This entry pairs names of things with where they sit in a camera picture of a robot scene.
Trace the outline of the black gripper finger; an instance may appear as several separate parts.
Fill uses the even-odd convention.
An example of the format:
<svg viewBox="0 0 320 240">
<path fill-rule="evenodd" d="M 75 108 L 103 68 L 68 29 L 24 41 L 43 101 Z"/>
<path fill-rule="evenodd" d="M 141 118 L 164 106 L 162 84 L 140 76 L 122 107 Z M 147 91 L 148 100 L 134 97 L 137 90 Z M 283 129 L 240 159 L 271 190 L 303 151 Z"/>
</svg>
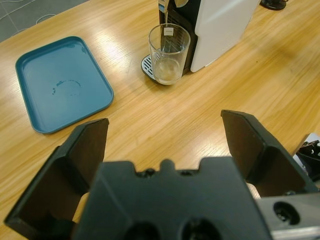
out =
<svg viewBox="0 0 320 240">
<path fill-rule="evenodd" d="M 78 125 L 56 147 L 13 206 L 4 224 L 29 240 L 69 240 L 73 217 L 103 162 L 109 120 Z"/>
<path fill-rule="evenodd" d="M 319 192 L 316 184 L 254 115 L 225 109 L 220 115 L 229 152 L 244 180 L 254 185 L 261 197 Z"/>
</svg>

